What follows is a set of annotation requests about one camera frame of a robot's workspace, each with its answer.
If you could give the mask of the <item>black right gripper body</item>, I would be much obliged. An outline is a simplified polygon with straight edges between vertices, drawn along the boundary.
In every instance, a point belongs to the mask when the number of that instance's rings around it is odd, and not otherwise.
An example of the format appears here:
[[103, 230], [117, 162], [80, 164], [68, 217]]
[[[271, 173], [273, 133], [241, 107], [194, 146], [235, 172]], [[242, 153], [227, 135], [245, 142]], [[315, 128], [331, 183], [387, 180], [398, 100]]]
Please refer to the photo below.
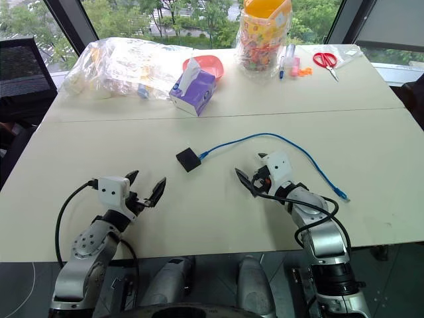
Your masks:
[[253, 196], [257, 196], [258, 194], [270, 194], [270, 189], [272, 187], [270, 176], [270, 171], [267, 166], [263, 166], [255, 172], [251, 180]]

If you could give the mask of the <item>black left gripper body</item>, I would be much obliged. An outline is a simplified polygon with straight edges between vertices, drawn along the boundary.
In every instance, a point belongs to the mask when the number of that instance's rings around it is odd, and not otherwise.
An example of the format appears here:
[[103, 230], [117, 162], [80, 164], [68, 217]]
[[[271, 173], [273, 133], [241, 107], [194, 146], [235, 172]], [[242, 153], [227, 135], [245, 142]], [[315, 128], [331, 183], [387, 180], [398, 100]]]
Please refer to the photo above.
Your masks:
[[139, 201], [137, 193], [131, 191], [129, 193], [129, 196], [127, 197], [127, 208], [135, 216], [139, 216], [139, 214], [146, 207], [155, 207], [155, 206], [156, 206], [156, 200], [153, 199], [153, 196], [151, 196], [149, 199], [143, 199], [142, 201]]

